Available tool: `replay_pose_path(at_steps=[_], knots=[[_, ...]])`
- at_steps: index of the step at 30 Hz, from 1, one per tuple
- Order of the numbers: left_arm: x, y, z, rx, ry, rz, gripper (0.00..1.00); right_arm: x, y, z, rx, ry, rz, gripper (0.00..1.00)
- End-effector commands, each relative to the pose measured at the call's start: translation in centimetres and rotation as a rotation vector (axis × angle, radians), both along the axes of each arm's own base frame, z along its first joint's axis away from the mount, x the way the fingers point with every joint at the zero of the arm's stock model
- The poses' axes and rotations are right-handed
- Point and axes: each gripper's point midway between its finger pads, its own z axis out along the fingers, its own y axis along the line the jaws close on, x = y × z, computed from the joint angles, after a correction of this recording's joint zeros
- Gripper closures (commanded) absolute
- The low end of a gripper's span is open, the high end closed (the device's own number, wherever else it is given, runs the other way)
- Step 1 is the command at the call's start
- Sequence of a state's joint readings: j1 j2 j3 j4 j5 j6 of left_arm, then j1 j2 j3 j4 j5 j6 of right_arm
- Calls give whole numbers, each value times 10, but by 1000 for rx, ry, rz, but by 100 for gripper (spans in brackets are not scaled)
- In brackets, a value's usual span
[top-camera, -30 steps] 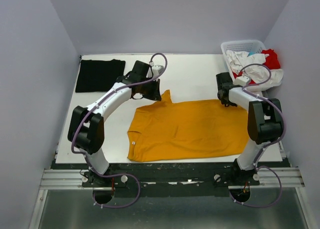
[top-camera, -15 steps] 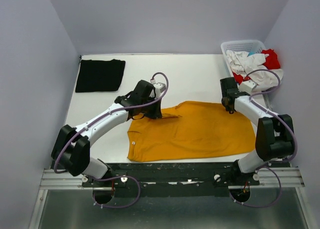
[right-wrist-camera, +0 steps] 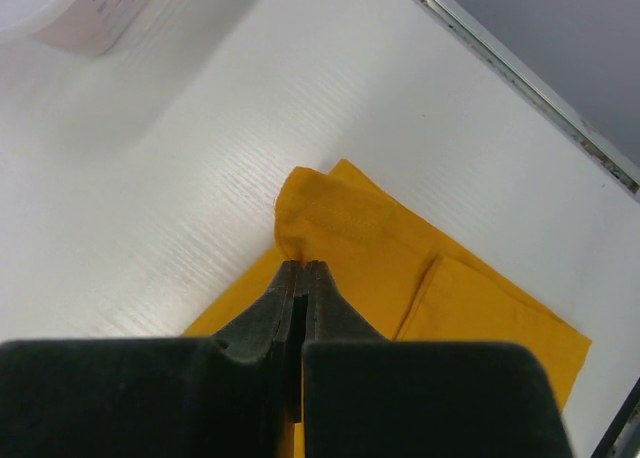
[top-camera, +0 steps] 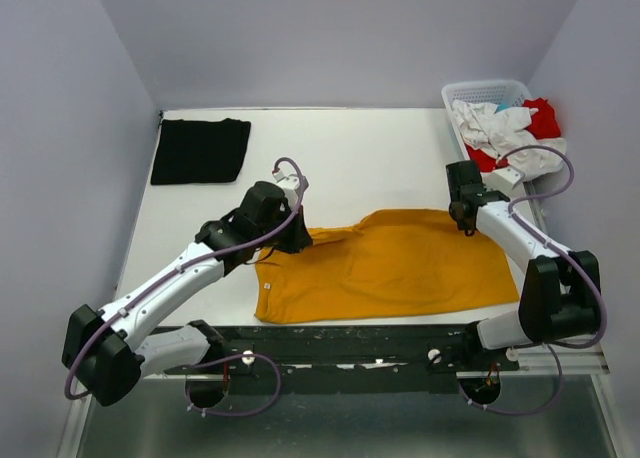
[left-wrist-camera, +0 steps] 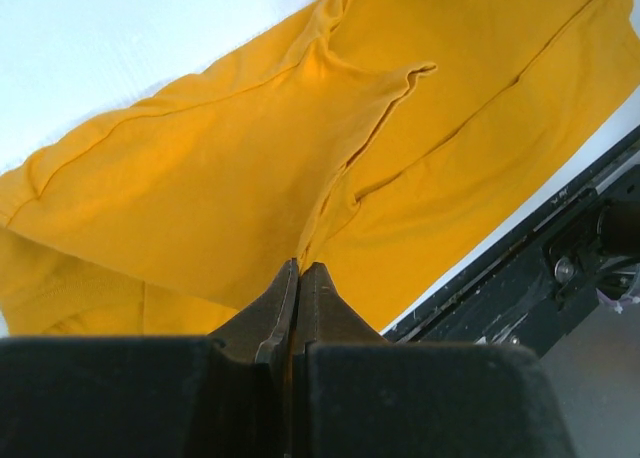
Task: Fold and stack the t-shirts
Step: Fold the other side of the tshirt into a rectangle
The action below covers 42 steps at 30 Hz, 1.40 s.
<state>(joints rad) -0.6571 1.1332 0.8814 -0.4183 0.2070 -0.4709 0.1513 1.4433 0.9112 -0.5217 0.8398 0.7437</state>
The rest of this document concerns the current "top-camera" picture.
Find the yellow t shirt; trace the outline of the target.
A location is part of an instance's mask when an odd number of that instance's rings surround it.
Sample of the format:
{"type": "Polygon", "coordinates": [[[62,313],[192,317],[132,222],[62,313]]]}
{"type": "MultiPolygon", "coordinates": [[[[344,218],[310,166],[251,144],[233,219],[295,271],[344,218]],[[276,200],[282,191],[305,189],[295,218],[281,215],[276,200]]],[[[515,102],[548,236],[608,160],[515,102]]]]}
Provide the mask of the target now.
{"type": "Polygon", "coordinates": [[[505,253],[458,231],[447,212],[378,210],[341,228],[313,228],[298,254],[263,252],[258,320],[297,324],[454,313],[516,302],[505,253]]]}

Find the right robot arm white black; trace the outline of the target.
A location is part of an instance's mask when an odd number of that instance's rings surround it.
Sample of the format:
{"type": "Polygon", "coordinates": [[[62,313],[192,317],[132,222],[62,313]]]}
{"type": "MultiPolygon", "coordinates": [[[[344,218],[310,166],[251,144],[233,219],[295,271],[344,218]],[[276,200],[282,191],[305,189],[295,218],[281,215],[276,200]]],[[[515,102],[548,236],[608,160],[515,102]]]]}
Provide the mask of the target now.
{"type": "Polygon", "coordinates": [[[533,226],[507,195],[485,186],[474,162],[451,163],[446,175],[457,228],[490,238],[524,273],[518,309],[472,324],[474,336],[459,348],[462,362],[480,370],[494,361],[496,349],[601,336],[606,317],[595,255],[572,251],[533,226]]]}

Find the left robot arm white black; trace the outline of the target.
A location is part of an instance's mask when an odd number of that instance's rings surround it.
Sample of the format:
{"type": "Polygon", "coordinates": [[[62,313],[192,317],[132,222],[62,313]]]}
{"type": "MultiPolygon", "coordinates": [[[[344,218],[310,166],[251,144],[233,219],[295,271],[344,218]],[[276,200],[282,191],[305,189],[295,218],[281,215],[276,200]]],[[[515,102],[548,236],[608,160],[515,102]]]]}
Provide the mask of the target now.
{"type": "Polygon", "coordinates": [[[306,179],[293,175],[256,182],[237,208],[204,223],[186,249],[143,285],[98,310],[77,308],[62,349],[67,379],[78,381],[100,405],[110,406],[149,374],[180,366],[214,371],[222,350],[205,324],[163,333],[156,327],[258,250],[295,254],[310,246],[302,205],[307,188],[306,179]]]}

